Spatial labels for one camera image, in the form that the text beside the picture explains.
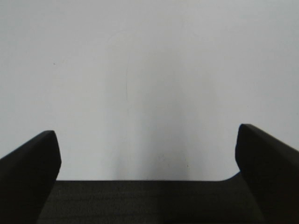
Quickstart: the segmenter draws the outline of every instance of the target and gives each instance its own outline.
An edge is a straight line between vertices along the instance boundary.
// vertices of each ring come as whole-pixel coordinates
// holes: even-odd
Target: dark gray surface
[[[39,224],[260,223],[240,174],[222,182],[57,181]]]

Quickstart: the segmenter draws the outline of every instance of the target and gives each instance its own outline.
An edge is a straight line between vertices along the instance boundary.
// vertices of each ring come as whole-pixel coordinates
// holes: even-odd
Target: white wall
[[[2,0],[0,156],[53,129],[59,179],[219,180],[241,123],[299,148],[298,10]]]

